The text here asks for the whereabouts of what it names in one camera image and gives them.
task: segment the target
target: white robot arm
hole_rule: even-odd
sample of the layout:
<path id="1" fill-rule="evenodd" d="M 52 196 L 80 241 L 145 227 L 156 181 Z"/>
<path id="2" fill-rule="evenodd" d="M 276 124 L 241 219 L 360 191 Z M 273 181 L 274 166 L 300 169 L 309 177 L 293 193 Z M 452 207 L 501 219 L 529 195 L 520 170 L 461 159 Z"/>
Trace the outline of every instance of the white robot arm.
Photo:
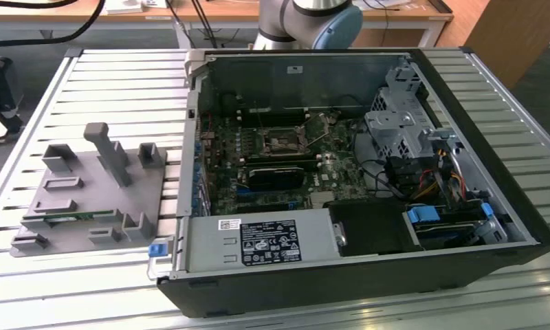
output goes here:
<path id="1" fill-rule="evenodd" d="M 261 0 L 254 50 L 350 47 L 364 23 L 352 0 Z"/>

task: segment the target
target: blue tab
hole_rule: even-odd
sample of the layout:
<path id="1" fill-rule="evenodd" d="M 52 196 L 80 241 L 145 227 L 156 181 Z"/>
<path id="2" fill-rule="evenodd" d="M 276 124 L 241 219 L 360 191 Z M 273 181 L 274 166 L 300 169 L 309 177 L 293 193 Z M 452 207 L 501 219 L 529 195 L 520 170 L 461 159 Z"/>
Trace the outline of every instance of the blue tab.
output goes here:
<path id="1" fill-rule="evenodd" d="M 489 203 L 482 203 L 481 208 L 484 209 L 485 215 L 492 217 L 496 213 L 493 212 L 492 205 Z"/>
<path id="2" fill-rule="evenodd" d="M 408 216 L 412 223 L 440 221 L 438 211 L 433 206 L 412 207 L 412 210 L 408 211 Z"/>
<path id="3" fill-rule="evenodd" d="M 420 221 L 416 211 L 413 209 L 408 211 L 408 217 L 410 218 L 412 223 L 416 223 Z"/>
<path id="4" fill-rule="evenodd" d="M 149 257 L 166 256 L 169 254 L 169 246 L 166 243 L 149 245 Z"/>

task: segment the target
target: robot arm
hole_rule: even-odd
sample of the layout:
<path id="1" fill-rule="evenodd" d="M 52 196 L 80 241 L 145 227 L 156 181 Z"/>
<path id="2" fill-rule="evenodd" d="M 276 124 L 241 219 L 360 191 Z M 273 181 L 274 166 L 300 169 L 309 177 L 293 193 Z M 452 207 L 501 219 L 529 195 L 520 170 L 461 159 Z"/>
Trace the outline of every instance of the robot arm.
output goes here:
<path id="1" fill-rule="evenodd" d="M 253 49 L 348 48 L 362 23 L 352 0 L 262 0 Z"/>
<path id="2" fill-rule="evenodd" d="M 0 123 L 8 129 L 8 133 L 18 133 L 22 121 L 16 115 L 16 108 L 22 99 L 18 89 L 13 61 L 0 57 Z"/>

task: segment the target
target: table leg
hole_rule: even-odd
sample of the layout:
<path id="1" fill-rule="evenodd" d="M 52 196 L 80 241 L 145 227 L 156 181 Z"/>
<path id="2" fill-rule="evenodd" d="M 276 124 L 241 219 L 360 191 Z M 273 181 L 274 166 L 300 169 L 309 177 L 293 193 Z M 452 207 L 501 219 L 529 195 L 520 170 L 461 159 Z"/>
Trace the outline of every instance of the table leg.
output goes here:
<path id="1" fill-rule="evenodd" d="M 442 32 L 445 21 L 432 21 L 430 26 L 425 29 L 418 47 L 433 47 L 437 44 L 440 33 Z"/>
<path id="2" fill-rule="evenodd" d="M 53 30 L 40 30 L 44 39 L 53 39 Z"/>
<path id="3" fill-rule="evenodd" d="M 192 48 L 192 42 L 189 41 L 189 38 L 186 37 L 186 26 L 181 25 L 174 19 L 173 19 L 173 30 L 174 30 L 174 35 L 177 36 L 177 43 L 178 47 L 181 49 L 190 49 Z"/>

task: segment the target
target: warning label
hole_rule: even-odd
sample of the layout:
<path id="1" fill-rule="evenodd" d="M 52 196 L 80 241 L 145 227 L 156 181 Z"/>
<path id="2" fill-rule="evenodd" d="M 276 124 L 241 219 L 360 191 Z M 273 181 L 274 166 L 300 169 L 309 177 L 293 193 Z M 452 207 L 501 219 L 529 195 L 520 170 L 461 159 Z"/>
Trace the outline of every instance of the warning label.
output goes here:
<path id="1" fill-rule="evenodd" d="M 296 220 L 240 224 L 245 266 L 301 261 Z"/>

